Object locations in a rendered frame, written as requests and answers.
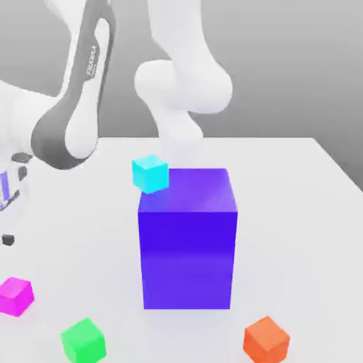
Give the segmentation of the small magenta cube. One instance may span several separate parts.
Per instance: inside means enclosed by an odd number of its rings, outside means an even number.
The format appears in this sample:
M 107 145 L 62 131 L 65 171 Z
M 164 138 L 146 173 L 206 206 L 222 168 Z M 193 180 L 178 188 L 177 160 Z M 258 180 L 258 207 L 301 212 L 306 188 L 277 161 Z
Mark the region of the small magenta cube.
M 19 317 L 34 302 L 30 281 L 9 277 L 0 286 L 0 313 Z

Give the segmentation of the small orange cube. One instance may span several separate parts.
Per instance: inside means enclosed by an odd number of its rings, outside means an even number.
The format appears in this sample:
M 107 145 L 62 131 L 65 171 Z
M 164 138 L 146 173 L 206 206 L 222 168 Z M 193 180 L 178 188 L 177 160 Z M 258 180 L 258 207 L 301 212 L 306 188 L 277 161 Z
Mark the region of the small orange cube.
M 281 363 L 289 343 L 289 334 L 266 316 L 245 328 L 242 348 L 254 363 Z

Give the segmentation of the small green cube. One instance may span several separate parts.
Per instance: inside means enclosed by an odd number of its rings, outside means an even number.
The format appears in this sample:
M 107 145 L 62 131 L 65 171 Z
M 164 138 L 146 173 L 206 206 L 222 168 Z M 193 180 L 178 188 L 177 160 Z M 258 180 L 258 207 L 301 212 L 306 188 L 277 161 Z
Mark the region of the small green cube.
M 90 318 L 61 332 L 65 356 L 71 363 L 97 363 L 106 356 L 104 334 Z

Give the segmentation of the large purple box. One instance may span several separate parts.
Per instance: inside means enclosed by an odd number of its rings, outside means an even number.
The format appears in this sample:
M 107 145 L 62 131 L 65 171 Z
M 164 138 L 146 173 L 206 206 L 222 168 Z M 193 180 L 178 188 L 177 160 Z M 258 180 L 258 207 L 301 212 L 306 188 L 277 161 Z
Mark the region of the large purple box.
M 238 208 L 223 168 L 171 169 L 142 194 L 138 231 L 146 309 L 230 308 Z

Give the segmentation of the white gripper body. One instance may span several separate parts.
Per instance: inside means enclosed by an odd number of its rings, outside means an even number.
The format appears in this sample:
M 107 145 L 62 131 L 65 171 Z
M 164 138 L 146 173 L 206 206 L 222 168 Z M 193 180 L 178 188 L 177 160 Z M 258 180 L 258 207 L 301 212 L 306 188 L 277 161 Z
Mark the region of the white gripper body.
M 11 210 L 0 211 L 0 235 L 13 235 L 16 224 L 16 212 Z

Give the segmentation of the small cyan cube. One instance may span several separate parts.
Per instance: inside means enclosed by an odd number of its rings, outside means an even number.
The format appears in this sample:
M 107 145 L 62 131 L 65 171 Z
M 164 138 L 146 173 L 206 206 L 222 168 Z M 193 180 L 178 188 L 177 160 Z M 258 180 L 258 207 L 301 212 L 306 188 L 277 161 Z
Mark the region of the small cyan cube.
M 132 173 L 133 184 L 145 194 L 152 194 L 169 186 L 169 165 L 156 155 L 133 160 Z

